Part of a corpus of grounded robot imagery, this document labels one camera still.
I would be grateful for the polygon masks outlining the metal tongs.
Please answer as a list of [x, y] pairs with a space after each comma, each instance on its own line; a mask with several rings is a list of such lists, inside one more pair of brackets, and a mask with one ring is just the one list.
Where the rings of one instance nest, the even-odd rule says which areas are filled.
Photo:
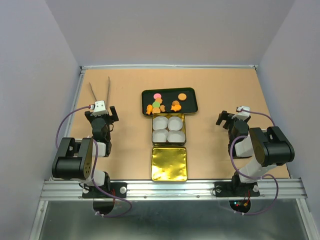
[[[96, 95], [94, 93], [94, 90], [93, 90], [91, 82], [89, 82], [89, 88], [90, 88], [90, 91], [92, 93], [93, 99], [95, 100], [95, 102], [97, 102], [98, 100], [97, 100], [97, 97], [96, 97]], [[111, 90], [111, 78], [110, 78], [110, 76], [108, 76], [107, 77], [107, 93], [106, 93], [106, 101], [105, 101], [106, 107], [109, 105], [110, 90]]]

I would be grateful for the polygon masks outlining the orange flower cookie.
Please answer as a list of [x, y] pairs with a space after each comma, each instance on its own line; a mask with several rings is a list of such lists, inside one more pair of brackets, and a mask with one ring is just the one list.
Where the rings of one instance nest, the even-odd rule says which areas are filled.
[[160, 97], [156, 98], [155, 101], [160, 103], [160, 104], [163, 102], [163, 100]]

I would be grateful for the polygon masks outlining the pink sandwich cookie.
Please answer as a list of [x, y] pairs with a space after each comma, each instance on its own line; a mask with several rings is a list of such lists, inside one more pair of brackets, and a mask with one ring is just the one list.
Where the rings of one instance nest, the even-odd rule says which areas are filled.
[[160, 93], [155, 93], [155, 94], [153, 95], [153, 98], [154, 98], [154, 99], [161, 98], [161, 97], [162, 97], [162, 95], [161, 95]]

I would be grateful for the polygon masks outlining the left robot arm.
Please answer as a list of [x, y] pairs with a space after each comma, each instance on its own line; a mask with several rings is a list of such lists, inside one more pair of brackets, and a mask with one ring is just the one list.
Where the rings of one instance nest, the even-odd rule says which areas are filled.
[[[95, 193], [100, 197], [111, 195], [109, 175], [103, 172], [102, 179], [98, 181], [94, 177], [99, 153], [98, 144], [103, 144], [103, 156], [108, 157], [112, 148], [110, 127], [119, 121], [116, 108], [111, 106], [110, 111], [112, 115], [104, 113], [101, 116], [94, 116], [89, 110], [84, 113], [91, 124], [92, 137], [83, 138], [80, 142], [73, 137], [64, 137], [56, 144], [57, 153], [52, 164], [53, 177], [64, 180], [86, 180], [90, 177]], [[92, 161], [93, 147], [96, 150], [95, 161]]]

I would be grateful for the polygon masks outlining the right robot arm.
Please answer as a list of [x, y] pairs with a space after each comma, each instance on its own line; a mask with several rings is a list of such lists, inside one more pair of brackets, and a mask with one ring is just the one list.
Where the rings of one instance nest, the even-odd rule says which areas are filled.
[[237, 113], [223, 110], [216, 125], [228, 131], [228, 153], [233, 159], [249, 159], [244, 167], [236, 169], [231, 181], [214, 184], [213, 194], [217, 197], [258, 197], [257, 181], [277, 166], [292, 162], [295, 158], [293, 145], [282, 130], [272, 125], [263, 130], [250, 127], [251, 111], [241, 106]]

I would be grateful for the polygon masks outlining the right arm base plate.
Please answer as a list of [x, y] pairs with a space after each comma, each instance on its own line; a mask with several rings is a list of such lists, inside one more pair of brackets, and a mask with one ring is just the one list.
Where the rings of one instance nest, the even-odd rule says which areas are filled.
[[254, 191], [254, 187], [258, 187], [257, 183], [239, 183], [233, 184], [231, 181], [217, 181], [214, 183], [213, 194], [218, 198], [232, 197], [259, 197], [259, 190]]

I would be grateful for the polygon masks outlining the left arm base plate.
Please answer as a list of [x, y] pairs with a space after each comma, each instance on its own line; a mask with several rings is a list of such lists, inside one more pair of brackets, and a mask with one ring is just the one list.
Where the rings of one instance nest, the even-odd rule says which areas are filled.
[[[98, 190], [95, 186], [84, 185], [82, 188], [82, 198], [83, 199], [106, 199], [111, 198], [105, 193]], [[107, 192], [109, 195], [116, 196], [118, 198], [125, 199], [127, 197], [128, 184], [126, 182], [111, 182], [110, 186], [103, 185], [99, 187], [104, 192]]]

